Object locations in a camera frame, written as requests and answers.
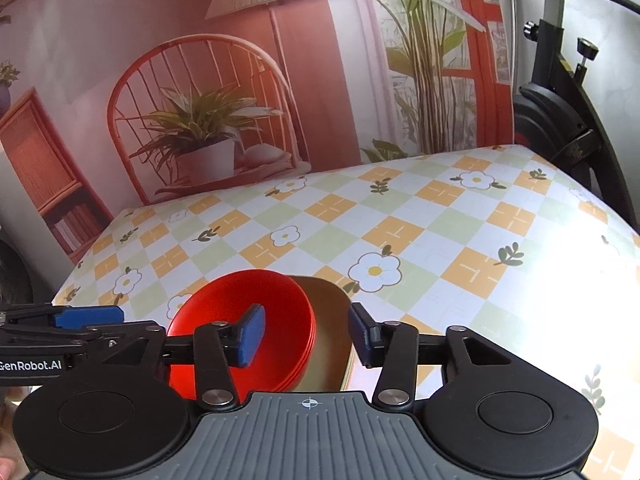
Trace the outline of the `green square plate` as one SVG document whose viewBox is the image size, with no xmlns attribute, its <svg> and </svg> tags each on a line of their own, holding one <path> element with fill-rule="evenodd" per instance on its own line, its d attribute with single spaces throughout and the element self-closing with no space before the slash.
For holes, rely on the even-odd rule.
<svg viewBox="0 0 640 480">
<path fill-rule="evenodd" d="M 345 391 L 348 389 L 350 380 L 352 379 L 352 370 L 354 369 L 354 365 L 357 361 L 357 353 L 354 346 L 350 347 L 349 356 L 347 360 L 347 364 L 345 367 L 345 373 L 341 383 L 341 390 Z"/>
<path fill-rule="evenodd" d="M 314 308 L 317 337 L 306 373 L 295 392 L 338 391 L 352 341 L 347 327 L 349 296 L 322 278 L 293 276 Z"/>
</svg>

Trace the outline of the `black exercise bike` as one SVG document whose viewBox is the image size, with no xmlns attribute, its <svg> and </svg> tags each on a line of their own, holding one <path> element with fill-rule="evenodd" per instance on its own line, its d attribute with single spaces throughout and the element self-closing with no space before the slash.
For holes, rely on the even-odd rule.
<svg viewBox="0 0 640 480">
<path fill-rule="evenodd" d="M 638 13 L 631 0 L 608 0 Z M 579 37 L 582 60 L 570 66 L 562 55 L 565 0 L 544 0 L 544 13 L 528 21 L 523 35 L 536 44 L 532 76 L 513 99 L 514 140 L 552 162 L 587 190 L 598 186 L 602 200 L 638 228 L 628 186 L 604 125 L 584 88 L 588 61 L 599 48 Z"/>
</svg>

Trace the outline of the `printed room backdrop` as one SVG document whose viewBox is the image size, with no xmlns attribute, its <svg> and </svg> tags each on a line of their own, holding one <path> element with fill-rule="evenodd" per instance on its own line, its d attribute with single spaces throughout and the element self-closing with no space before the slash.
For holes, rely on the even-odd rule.
<svg viewBox="0 0 640 480">
<path fill-rule="evenodd" d="M 11 232 L 78 261 L 129 206 L 513 138 L 499 0 L 1 0 Z"/>
</svg>

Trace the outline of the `checkered floral tablecloth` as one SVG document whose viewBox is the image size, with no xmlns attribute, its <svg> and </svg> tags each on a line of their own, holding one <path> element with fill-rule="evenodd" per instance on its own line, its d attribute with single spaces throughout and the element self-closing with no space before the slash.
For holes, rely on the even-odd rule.
<svg viewBox="0 0 640 480">
<path fill-rule="evenodd" d="M 517 145 L 239 186 L 118 214 L 57 304 L 169 322 L 243 269 L 314 276 L 380 321 L 468 326 L 578 390 L 599 437 L 585 474 L 639 474 L 639 235 Z"/>
</svg>

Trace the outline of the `red bowl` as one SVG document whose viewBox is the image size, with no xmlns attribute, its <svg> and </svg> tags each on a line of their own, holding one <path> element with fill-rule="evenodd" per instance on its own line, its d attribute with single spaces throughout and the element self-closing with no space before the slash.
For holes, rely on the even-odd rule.
<svg viewBox="0 0 640 480">
<path fill-rule="evenodd" d="M 305 351 L 303 353 L 303 356 L 300 358 L 298 365 L 296 366 L 296 369 L 291 375 L 291 382 L 290 382 L 290 385 L 288 386 L 288 388 L 290 388 L 291 390 L 294 390 L 303 380 L 303 377 L 306 373 L 306 369 L 308 367 L 308 364 L 311 358 L 312 350 L 314 350 L 314 343 L 316 342 L 316 337 L 317 337 L 317 320 L 314 313 L 311 313 L 310 329 L 309 329 L 309 335 L 308 335 Z"/>
<path fill-rule="evenodd" d="M 177 312 L 170 336 L 191 335 L 207 322 L 238 322 L 252 304 L 266 311 L 266 330 L 253 362 L 232 368 L 241 400 L 252 391 L 286 391 L 288 376 L 302 357 L 310 326 L 306 294 L 289 276 L 270 270 L 226 274 L 202 287 Z"/>
<path fill-rule="evenodd" d="M 314 343 L 316 342 L 317 336 L 317 320 L 316 315 L 314 314 L 314 308 L 312 307 L 311 302 L 308 302 L 308 310 L 309 310 L 309 321 L 310 326 L 308 330 L 308 335 L 306 337 L 306 344 L 304 348 L 304 352 L 302 357 L 299 359 L 296 367 L 288 376 L 288 382 L 286 383 L 285 390 L 293 391 L 303 380 L 304 374 L 306 372 L 306 368 L 309 364 L 309 360 L 311 357 L 311 352 L 314 350 Z"/>
</svg>

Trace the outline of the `red bowl front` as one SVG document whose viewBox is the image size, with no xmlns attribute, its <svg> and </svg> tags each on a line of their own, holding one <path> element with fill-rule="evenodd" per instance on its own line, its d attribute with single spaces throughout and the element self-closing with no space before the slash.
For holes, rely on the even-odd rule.
<svg viewBox="0 0 640 480">
<path fill-rule="evenodd" d="M 288 382 L 286 383 L 285 390 L 293 391 L 303 380 L 304 374 L 306 372 L 306 368 L 309 364 L 309 360 L 311 357 L 311 352 L 314 350 L 314 343 L 316 342 L 317 336 L 317 320 L 316 315 L 314 314 L 314 308 L 312 307 L 311 302 L 308 302 L 308 310 L 309 310 L 309 321 L 310 326 L 308 330 L 308 335 L 306 337 L 306 344 L 304 348 L 304 352 L 302 357 L 299 359 L 296 367 L 288 376 Z"/>
</svg>

